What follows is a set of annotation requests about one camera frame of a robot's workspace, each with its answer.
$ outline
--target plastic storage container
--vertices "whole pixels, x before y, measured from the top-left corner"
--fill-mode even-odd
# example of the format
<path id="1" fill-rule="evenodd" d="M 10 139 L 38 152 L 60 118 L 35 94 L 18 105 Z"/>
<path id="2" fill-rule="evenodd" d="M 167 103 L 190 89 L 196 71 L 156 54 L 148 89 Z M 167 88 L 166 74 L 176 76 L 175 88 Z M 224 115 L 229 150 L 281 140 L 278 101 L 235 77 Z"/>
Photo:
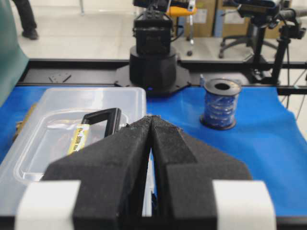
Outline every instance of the plastic storage container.
<path id="1" fill-rule="evenodd" d="M 120 128 L 133 123 L 146 114 L 146 93 L 141 88 L 48 89 L 0 165 L 0 215 L 14 216 L 26 186 L 39 181 L 51 162 L 67 155 L 85 114 L 114 107 L 122 111 Z M 86 145 L 103 139 L 105 128 L 106 121 L 92 125 Z M 151 215 L 153 171 L 148 175 L 145 216 Z"/>

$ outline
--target orange chair seat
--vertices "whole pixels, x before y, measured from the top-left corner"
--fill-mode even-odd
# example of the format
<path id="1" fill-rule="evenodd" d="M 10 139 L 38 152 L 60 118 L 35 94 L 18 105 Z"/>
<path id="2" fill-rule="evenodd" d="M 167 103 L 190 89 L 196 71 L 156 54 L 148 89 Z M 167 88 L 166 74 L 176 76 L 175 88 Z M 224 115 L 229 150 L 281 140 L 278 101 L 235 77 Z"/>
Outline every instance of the orange chair seat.
<path id="1" fill-rule="evenodd" d="M 193 11 L 188 11 L 187 9 L 181 7 L 171 6 L 166 14 L 168 16 L 181 17 L 181 16 L 195 15 L 196 12 L 197 12 L 196 7 Z"/>

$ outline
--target blue tape roll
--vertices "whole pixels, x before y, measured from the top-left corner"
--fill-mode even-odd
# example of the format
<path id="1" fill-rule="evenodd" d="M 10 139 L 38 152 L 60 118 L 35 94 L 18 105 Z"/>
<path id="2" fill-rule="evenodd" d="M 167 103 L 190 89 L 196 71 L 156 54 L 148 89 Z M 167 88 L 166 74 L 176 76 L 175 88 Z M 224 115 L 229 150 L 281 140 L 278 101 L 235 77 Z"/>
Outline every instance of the blue tape roll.
<path id="1" fill-rule="evenodd" d="M 214 79 L 206 83 L 205 88 L 205 111 L 201 122 L 219 130 L 233 128 L 241 87 L 230 80 Z"/>

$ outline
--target black pants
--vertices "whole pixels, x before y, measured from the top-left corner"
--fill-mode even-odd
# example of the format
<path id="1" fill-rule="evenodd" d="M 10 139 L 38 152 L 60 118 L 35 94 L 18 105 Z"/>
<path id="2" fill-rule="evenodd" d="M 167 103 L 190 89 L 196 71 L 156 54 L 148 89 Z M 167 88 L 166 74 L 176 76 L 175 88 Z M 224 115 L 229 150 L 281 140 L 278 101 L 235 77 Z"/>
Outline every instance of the black pants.
<path id="1" fill-rule="evenodd" d="M 28 32 L 36 29 L 37 25 L 29 0 L 13 0 L 13 2 L 17 7 L 24 31 Z"/>

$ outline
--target black shoe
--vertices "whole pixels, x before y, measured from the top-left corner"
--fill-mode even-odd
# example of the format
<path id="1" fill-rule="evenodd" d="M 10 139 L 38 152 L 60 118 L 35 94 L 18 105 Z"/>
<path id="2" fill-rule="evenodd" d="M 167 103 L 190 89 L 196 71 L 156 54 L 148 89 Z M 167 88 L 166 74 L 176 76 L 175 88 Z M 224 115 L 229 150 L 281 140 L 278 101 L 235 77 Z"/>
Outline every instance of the black shoe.
<path id="1" fill-rule="evenodd" d="M 23 36 L 26 37 L 26 38 L 29 38 L 31 40 L 37 40 L 38 39 L 38 33 L 35 29 L 30 30 L 30 31 L 23 31 Z"/>

